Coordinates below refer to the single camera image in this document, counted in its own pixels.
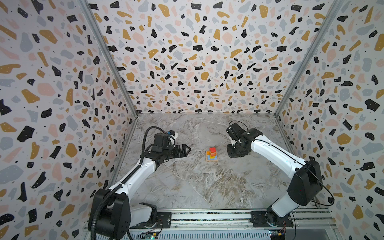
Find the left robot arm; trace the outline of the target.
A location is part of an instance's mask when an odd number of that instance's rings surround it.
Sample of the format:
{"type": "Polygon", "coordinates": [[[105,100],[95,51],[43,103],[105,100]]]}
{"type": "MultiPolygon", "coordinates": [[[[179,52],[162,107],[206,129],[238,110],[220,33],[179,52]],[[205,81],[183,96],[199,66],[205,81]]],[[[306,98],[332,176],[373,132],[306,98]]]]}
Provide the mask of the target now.
{"type": "Polygon", "coordinates": [[[140,203],[131,207],[130,202],[139,187],[161,164],[170,159],[185,158],[191,152],[186,144],[176,144],[177,136],[174,131],[155,134],[151,145],[142,145],[142,153],[132,170],[108,189],[95,193],[88,223],[92,240],[98,235],[110,240],[130,237],[130,228],[137,225],[157,227],[159,218],[155,205],[140,203]]]}

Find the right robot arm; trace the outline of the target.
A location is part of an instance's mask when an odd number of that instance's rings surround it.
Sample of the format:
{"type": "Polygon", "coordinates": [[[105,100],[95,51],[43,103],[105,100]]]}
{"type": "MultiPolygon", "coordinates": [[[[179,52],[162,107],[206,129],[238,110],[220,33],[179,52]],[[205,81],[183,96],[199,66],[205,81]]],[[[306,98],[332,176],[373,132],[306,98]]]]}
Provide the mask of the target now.
{"type": "Polygon", "coordinates": [[[305,161],[274,142],[261,131],[242,129],[237,121],[229,123],[226,129],[231,143],[227,145],[230,158],[242,158],[256,152],[282,170],[291,180],[287,192],[266,210],[262,223],[277,227],[283,218],[298,207],[307,206],[323,189],[320,165],[315,160],[305,161]]]}

